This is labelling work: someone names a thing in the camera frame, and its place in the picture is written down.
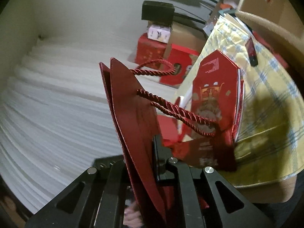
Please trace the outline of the red patterned packet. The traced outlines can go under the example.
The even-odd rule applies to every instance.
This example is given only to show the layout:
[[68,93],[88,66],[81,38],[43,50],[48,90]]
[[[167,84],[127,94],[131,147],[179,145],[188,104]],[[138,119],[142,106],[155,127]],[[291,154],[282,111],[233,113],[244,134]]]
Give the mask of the red patterned packet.
[[222,131],[215,137],[200,136],[182,142],[179,140],[177,122],[173,118],[158,115],[157,119],[163,146],[170,148],[173,157],[197,168],[211,166],[221,171],[237,169],[230,130]]

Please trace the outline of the dark red paper gift bag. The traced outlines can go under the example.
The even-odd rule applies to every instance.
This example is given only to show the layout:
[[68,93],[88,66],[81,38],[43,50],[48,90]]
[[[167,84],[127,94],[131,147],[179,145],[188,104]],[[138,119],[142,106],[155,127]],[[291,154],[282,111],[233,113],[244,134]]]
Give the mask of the dark red paper gift bag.
[[171,63],[160,59],[167,66],[166,71],[144,70],[141,66],[129,69],[115,58],[110,65],[100,63],[101,76],[108,99],[113,123],[122,146],[124,159],[135,199],[144,219],[150,214],[149,221],[167,223],[167,214],[174,220],[184,217],[187,221],[203,225],[200,203],[197,197],[183,198],[183,211],[174,210],[173,190],[169,187],[158,187],[153,175],[153,138],[160,135],[156,109],[175,117],[200,135],[214,136],[205,133],[194,125],[214,125],[216,122],[197,116],[180,108],[165,99],[144,90],[137,75],[164,76],[174,73]]

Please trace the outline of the red cartoon cat gift box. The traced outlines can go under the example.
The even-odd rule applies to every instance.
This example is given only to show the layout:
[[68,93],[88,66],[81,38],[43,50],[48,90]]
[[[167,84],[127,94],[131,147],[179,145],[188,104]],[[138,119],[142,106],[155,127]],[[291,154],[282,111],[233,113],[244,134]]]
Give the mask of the red cartoon cat gift box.
[[232,132],[235,141],[239,134],[243,95],[240,68],[221,51],[215,50],[200,62],[179,106],[198,116],[216,120],[221,131]]

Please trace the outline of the yellow plaid tablecloth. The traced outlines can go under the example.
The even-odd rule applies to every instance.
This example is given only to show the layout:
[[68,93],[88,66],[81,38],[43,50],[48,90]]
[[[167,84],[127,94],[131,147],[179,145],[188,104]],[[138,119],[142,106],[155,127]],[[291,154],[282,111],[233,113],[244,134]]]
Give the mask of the yellow plaid tablecloth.
[[224,168],[234,186],[279,182],[303,170],[303,97],[289,73],[261,43],[253,43],[251,66],[245,44],[250,35],[224,17],[217,20],[198,61],[221,51],[240,68],[244,108],[236,140],[235,171]]

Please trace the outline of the red gift box with oval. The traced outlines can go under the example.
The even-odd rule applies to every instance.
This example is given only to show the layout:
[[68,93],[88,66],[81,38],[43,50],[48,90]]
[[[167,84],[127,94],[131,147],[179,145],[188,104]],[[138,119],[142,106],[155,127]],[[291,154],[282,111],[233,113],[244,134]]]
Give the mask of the red gift box with oval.
[[175,72],[172,75],[161,77],[159,82],[168,86],[179,86],[191,70],[198,56],[199,52],[195,50],[172,44],[167,60],[174,66]]

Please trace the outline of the red patterned upper gift box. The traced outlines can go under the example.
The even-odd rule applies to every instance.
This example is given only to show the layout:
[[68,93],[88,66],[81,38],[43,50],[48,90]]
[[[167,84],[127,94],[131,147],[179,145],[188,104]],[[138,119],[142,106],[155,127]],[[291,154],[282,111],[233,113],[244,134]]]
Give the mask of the red patterned upper gift box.
[[137,44],[135,63],[142,64],[148,60],[163,58],[166,46],[165,43],[149,39],[147,33],[142,34]]

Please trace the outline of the large brown carton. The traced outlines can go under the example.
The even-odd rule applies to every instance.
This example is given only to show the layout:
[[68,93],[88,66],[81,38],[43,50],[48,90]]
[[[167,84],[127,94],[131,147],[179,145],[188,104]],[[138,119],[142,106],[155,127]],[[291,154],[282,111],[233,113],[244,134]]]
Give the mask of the large brown carton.
[[[153,22],[148,22],[147,29],[151,25],[157,25],[157,24]],[[195,50],[200,53],[207,41],[206,36],[203,34],[203,32],[196,30],[192,27],[185,26],[177,22],[173,22],[170,28],[171,28],[171,36],[169,38],[169,42],[167,43],[163,58],[167,58],[169,56],[172,44],[187,47],[189,49]]]

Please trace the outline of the small white printed box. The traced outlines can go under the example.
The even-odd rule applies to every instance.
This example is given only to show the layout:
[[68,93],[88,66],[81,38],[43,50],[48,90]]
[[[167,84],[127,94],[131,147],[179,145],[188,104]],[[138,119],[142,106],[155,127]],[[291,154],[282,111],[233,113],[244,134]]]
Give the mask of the small white printed box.
[[159,25],[151,25],[147,31],[147,37],[150,40],[167,44],[171,36],[171,28]]

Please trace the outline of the brown cardboard box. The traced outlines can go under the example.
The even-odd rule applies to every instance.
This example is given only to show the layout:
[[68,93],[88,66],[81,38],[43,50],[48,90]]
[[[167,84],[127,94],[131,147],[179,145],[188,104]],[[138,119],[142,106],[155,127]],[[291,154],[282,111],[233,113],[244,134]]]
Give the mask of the brown cardboard box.
[[289,0],[240,0],[235,14],[303,74],[303,22]]

